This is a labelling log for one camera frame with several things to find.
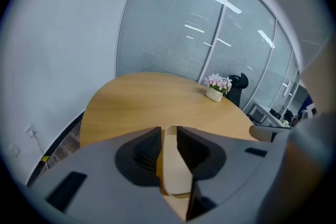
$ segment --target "flower pot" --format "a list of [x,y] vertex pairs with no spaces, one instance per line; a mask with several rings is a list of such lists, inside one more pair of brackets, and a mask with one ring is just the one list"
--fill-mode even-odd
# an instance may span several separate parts
[[213,88],[208,88],[208,90],[205,93],[206,97],[208,97],[209,99],[215,101],[215,102],[220,102],[223,96],[222,92],[218,92]]

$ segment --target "white wall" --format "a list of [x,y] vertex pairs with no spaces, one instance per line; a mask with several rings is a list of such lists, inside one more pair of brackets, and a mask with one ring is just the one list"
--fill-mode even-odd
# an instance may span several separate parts
[[1,143],[21,152],[9,157],[26,183],[41,158],[25,133],[32,124],[42,148],[114,78],[116,42],[127,0],[13,0],[1,41]]

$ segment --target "table top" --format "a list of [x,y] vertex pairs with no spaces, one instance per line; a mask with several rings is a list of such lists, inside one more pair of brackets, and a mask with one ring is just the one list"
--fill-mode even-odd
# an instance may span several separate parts
[[117,77],[100,88],[89,102],[81,124],[80,145],[133,131],[169,125],[245,140],[252,122],[232,102],[216,103],[205,96],[206,86],[172,74],[142,72]]

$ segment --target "round table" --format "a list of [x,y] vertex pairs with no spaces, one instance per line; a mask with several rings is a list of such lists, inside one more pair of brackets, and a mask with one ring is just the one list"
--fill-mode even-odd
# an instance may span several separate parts
[[[170,125],[182,125],[229,137],[255,140],[252,122],[232,102],[216,103],[206,87],[172,74],[142,72],[117,77],[100,88],[89,102],[80,129],[80,146],[151,127],[161,127],[162,139]],[[188,200],[168,196],[163,188],[162,152],[156,175],[161,193],[185,220]]]

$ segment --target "ceiling light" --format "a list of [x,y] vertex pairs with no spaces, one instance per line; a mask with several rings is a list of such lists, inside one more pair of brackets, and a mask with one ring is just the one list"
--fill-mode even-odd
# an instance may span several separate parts
[[241,13],[241,10],[239,8],[237,8],[236,6],[232,5],[229,1],[227,0],[215,0],[220,2],[221,4],[224,4],[225,6],[227,6],[228,8],[232,9],[235,13]]
[[271,48],[275,48],[273,42],[270,40],[270,38],[264,33],[262,30],[258,30],[259,34],[266,40],[267,43],[271,46]]
[[196,31],[199,31],[199,32],[201,32],[201,33],[204,33],[204,31],[199,30],[198,28],[192,27],[192,26],[190,26],[190,25],[184,25],[184,26],[185,26],[185,27],[188,27],[188,28],[191,28],[191,29],[194,29],[194,30],[196,30]]
[[225,41],[222,41],[221,39],[217,38],[217,40],[219,40],[220,42],[224,43],[225,45],[228,45],[230,47],[232,47],[229,43],[226,43]]

